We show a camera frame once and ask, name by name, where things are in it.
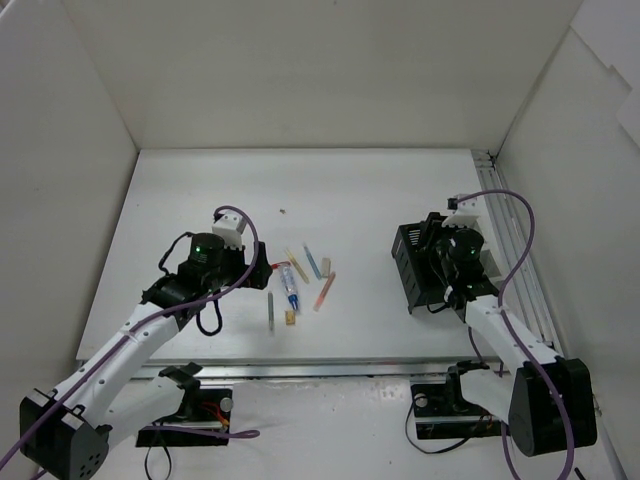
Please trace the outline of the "red gel pen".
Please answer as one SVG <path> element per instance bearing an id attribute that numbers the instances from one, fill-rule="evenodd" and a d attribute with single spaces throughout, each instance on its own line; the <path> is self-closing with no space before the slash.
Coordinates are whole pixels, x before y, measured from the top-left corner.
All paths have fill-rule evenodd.
<path id="1" fill-rule="evenodd" d="M 271 268 L 272 269 L 278 269 L 281 266 L 289 266 L 291 265 L 291 263 L 289 261 L 280 261 L 280 262 L 276 262 L 276 263 L 272 263 L 271 264 Z"/>

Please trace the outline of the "grey highlighter pen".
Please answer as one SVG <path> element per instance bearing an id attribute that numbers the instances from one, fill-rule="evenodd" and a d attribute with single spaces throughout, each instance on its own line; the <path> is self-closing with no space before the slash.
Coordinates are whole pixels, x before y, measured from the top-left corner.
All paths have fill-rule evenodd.
<path id="1" fill-rule="evenodd" d="M 274 295 L 272 291 L 269 291 L 267 294 L 267 302 L 268 302 L 268 328 L 270 334 L 275 333 L 275 305 L 274 305 Z"/>

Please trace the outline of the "clear glue bottle blue cap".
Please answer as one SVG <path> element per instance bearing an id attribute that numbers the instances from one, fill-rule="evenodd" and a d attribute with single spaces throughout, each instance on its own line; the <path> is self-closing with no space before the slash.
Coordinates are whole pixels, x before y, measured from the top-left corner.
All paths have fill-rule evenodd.
<path id="1" fill-rule="evenodd" d="M 289 263 L 281 263 L 278 266 L 281 283 L 289 304 L 295 312 L 300 310 L 300 302 L 295 277 Z"/>

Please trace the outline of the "orange highlighter pen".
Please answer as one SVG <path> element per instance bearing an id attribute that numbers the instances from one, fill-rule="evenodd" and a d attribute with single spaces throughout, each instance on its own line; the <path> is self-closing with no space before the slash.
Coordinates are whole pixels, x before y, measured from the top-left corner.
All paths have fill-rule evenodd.
<path id="1" fill-rule="evenodd" d="M 326 299 L 326 297 L 328 295 L 328 292 L 329 292 L 332 284 L 334 283 L 335 278 L 336 278 L 336 272 L 332 271 L 329 274 L 329 276 L 327 277 L 326 282 L 324 283 L 323 288 L 321 289 L 321 291 L 320 291 L 320 293 L 319 293 L 319 295 L 318 295 L 318 297 L 317 297 L 317 299 L 316 299 L 316 301 L 315 301 L 315 303 L 313 305 L 313 311 L 314 312 L 318 312 L 321 309 L 321 307 L 322 307 L 322 305 L 323 305 L 323 303 L 324 303 L 324 301 L 325 301 L 325 299 Z"/>

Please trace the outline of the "beige eraser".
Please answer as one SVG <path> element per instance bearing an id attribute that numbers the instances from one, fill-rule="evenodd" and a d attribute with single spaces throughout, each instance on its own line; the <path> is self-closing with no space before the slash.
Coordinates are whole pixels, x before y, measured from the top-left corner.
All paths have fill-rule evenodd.
<path id="1" fill-rule="evenodd" d="M 322 258 L 321 273 L 325 278 L 327 278 L 331 274 L 331 260 L 327 257 Z"/>

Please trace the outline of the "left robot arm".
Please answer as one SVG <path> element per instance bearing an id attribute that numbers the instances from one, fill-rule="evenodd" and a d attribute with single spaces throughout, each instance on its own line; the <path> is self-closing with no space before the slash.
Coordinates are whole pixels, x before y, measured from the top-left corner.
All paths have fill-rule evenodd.
<path id="1" fill-rule="evenodd" d="M 198 321 L 207 304 L 238 289 L 263 290 L 272 268 L 266 246 L 244 257 L 240 234 L 189 233 L 188 257 L 142 293 L 123 327 L 73 375 L 51 391 L 35 389 L 20 404 L 21 453 L 57 479 L 90 479 L 109 451 L 158 421 L 185 420 L 199 409 L 195 363 L 160 371 L 141 398 L 121 392 L 163 345 Z"/>

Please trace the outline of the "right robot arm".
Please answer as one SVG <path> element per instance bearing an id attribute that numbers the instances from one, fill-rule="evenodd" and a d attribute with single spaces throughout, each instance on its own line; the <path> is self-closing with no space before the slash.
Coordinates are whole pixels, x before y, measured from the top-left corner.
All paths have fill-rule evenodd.
<path id="1" fill-rule="evenodd" d="M 436 301 L 483 335 L 505 361 L 511 380 L 490 372 L 484 361 L 459 362 L 447 371 L 439 396 L 442 412 L 476 409 L 505 421 L 528 457 L 595 444 L 597 427 L 591 378 L 579 359 L 567 360 L 540 343 L 524 324 L 506 318 L 499 291 L 480 260 L 483 236 L 452 226 L 432 212 L 420 224 L 419 257 L 442 281 Z"/>

